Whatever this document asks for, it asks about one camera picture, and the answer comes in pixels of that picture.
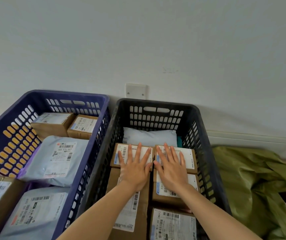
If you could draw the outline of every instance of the baseboard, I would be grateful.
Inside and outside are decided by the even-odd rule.
[[[225,145],[262,148],[274,151],[281,157],[286,158],[286,137],[229,133],[215,130],[207,130],[207,135],[212,146]]]

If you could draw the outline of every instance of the black plastic crate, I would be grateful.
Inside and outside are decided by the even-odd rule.
[[[105,195],[110,161],[117,142],[123,141],[123,127],[145,131],[176,130],[183,147],[195,150],[200,192],[211,202],[231,214],[213,151],[199,109],[191,104],[178,104],[138,99],[120,99],[116,103],[106,136],[97,155],[84,199],[79,207],[83,213]],[[197,238],[207,239],[197,223]]]

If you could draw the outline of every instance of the wall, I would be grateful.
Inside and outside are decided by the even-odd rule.
[[[0,0],[0,114],[32,89],[113,103],[125,83],[208,130],[286,137],[286,0]]]

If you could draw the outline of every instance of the purple plastic crate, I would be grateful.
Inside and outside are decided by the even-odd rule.
[[[98,117],[52,239],[56,239],[77,216],[110,122],[108,103],[109,97],[102,94],[32,90],[0,116],[0,175],[9,177],[17,176],[41,143],[30,126],[40,114],[73,112]]]

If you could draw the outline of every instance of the hand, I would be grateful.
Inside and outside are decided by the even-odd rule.
[[[168,145],[164,144],[167,158],[162,153],[161,149],[157,146],[156,150],[163,163],[164,170],[159,162],[154,160],[154,165],[159,172],[161,181],[165,187],[177,193],[178,189],[188,185],[188,177],[183,153],[180,152],[181,164],[178,160],[174,147],[169,149]]]
[[[118,152],[119,161],[121,165],[121,175],[120,178],[123,183],[126,183],[127,186],[133,187],[134,192],[140,191],[143,189],[147,182],[148,173],[152,166],[152,163],[149,162],[146,166],[146,162],[151,153],[151,148],[149,148],[144,154],[142,160],[140,161],[142,144],[139,143],[135,158],[132,156],[132,146],[129,145],[128,154],[127,154],[127,164],[124,163],[121,151]]]

